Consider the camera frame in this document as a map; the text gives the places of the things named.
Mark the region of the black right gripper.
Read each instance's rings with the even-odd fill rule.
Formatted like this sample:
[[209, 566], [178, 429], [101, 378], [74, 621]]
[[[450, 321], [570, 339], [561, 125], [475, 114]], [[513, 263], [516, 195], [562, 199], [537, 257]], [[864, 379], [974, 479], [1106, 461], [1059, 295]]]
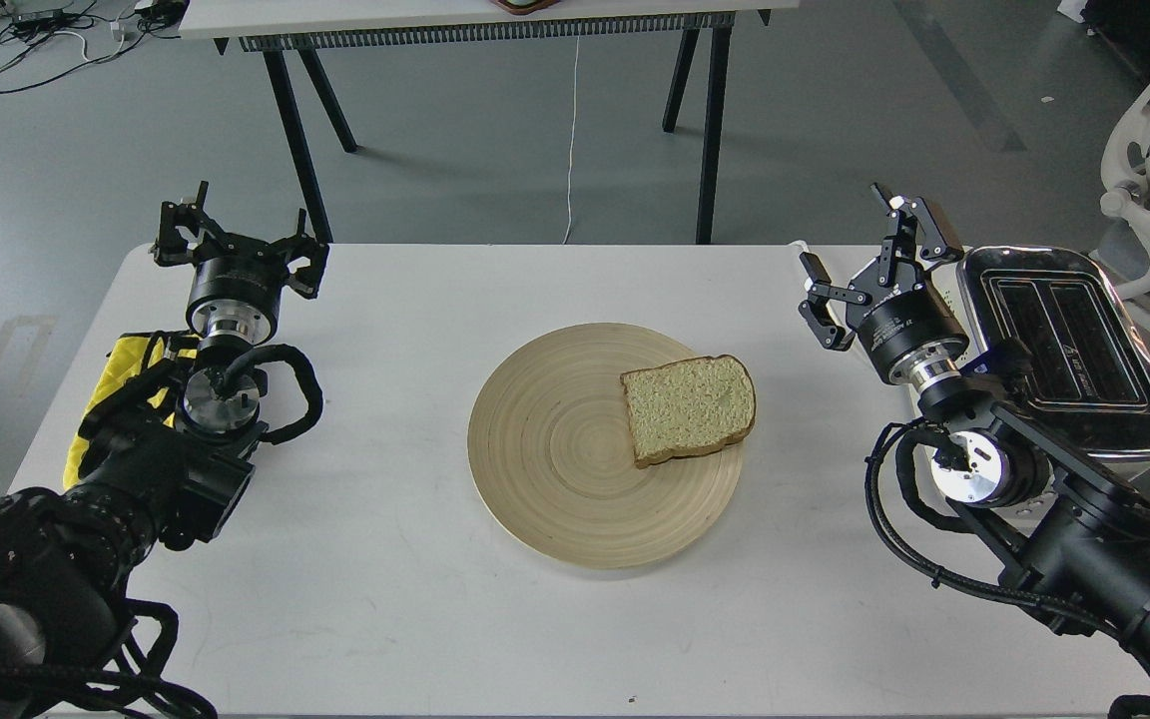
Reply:
[[[831, 275], [814, 252], [800, 252], [807, 275], [799, 313], [819, 346], [845, 352], [854, 332], [877, 377], [895, 385], [895, 365], [904, 355], [931, 343], [946, 345], [957, 360], [969, 346], [967, 332], [946, 306], [931, 271], [964, 258], [963, 240], [946, 219], [936, 216], [930, 200], [898, 196], [885, 184], [872, 183], [889, 217], [889, 231], [880, 243], [876, 263], [867, 263], [850, 280], [849, 288], [831, 284]], [[845, 331], [831, 314], [830, 303], [850, 305]]]

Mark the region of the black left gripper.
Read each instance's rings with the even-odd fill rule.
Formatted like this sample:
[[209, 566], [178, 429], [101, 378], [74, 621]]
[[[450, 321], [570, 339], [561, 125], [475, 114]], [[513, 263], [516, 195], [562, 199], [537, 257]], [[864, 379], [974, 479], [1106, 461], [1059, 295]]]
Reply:
[[150, 254], [161, 268], [195, 266], [186, 322], [197, 336], [270, 338], [284, 286], [319, 299], [331, 243], [310, 235], [306, 209], [297, 211], [296, 229], [279, 240], [228, 236], [205, 211], [209, 186], [200, 181], [191, 199], [161, 205]]

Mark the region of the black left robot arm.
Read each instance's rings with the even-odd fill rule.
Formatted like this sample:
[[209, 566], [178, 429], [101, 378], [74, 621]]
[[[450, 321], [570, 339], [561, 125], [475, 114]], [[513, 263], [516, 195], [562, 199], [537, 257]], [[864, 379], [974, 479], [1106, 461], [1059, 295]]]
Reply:
[[324, 410], [301, 351], [278, 345], [282, 292], [315, 299], [329, 244], [229, 234], [191, 202], [164, 202], [151, 254], [191, 266], [186, 332], [147, 337], [141, 365], [77, 429], [76, 482], [0, 497], [0, 718], [59, 704], [95, 713], [215, 718], [201, 693], [166, 681], [179, 618], [129, 596], [155, 546], [218, 537], [261, 444], [308, 433]]

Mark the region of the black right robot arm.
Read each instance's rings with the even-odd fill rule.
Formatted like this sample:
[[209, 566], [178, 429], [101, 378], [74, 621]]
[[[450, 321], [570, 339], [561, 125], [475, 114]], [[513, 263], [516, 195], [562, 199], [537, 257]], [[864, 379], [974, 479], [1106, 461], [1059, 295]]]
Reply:
[[[1055, 634], [1101, 633], [1150, 679], [1150, 354], [1080, 252], [966, 248], [921, 197], [872, 184], [874, 259], [835, 283], [802, 248], [819, 345], [862, 349], [917, 416], [882, 430], [865, 505], [895, 558]], [[1150, 718], [1124, 693], [1112, 718]]]

